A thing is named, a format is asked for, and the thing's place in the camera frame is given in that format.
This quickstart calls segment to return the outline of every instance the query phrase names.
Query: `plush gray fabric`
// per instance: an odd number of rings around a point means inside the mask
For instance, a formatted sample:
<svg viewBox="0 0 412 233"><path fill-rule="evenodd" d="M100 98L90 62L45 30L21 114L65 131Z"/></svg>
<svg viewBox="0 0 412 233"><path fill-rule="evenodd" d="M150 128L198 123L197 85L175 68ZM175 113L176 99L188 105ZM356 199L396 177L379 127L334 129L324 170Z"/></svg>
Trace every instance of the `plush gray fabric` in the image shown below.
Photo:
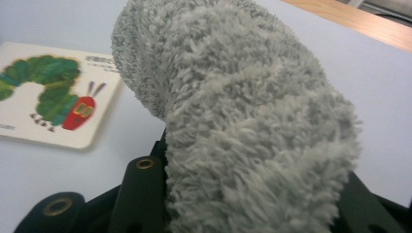
<svg viewBox="0 0 412 233"><path fill-rule="evenodd" d="M113 56L166 122L169 230L329 232L357 120L279 19L249 0L130 0Z"/></svg>

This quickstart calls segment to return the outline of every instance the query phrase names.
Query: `children's book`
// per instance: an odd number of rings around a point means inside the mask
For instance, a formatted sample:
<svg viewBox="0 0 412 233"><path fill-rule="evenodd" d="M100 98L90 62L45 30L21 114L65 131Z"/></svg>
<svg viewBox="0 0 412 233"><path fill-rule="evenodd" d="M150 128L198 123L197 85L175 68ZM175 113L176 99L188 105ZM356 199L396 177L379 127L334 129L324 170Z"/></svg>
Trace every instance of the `children's book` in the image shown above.
<svg viewBox="0 0 412 233"><path fill-rule="evenodd" d="M120 84L111 55L4 43L0 140L85 150Z"/></svg>

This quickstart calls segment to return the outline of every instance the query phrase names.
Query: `green caterpillar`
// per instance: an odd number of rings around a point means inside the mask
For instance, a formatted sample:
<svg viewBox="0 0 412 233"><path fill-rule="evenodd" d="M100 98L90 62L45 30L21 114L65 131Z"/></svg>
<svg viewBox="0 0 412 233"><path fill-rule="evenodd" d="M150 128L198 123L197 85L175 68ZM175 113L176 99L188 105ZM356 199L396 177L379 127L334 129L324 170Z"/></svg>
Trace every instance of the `green caterpillar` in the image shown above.
<svg viewBox="0 0 412 233"><path fill-rule="evenodd" d="M64 129L74 130L91 116L95 106L93 98L79 97L70 91L80 73L79 63L73 59L43 55L17 60L0 74L0 101L11 97L23 83L41 84L45 89L39 96L37 114L30 116L43 126L48 122L50 131L60 124ZM104 85L101 84L93 96ZM93 83L90 83L87 95L92 89Z"/></svg>

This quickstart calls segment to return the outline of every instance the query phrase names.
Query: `caterpillar's green body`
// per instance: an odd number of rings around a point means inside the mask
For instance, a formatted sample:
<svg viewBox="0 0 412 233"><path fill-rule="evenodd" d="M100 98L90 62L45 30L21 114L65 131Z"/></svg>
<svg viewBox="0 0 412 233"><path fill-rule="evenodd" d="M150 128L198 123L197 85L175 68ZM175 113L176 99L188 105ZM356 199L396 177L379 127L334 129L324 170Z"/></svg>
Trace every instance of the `caterpillar's green body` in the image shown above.
<svg viewBox="0 0 412 233"><path fill-rule="evenodd" d="M50 55L20 59L0 73L0 101L11 97L23 83L41 84L45 89L39 96L36 112L41 120L57 126L63 123L79 99L70 93L79 75L79 63L72 59Z"/></svg>

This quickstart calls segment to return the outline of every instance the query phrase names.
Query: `gray microfiber duster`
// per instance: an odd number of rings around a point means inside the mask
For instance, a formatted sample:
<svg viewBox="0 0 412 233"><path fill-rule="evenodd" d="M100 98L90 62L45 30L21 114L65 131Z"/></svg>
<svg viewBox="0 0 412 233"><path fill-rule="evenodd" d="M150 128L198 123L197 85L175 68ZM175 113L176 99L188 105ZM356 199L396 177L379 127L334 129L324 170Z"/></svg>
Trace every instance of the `gray microfiber duster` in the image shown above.
<svg viewBox="0 0 412 233"><path fill-rule="evenodd" d="M130 0L113 56L166 122L166 230L329 232L358 121L279 19L250 0Z"/></svg>

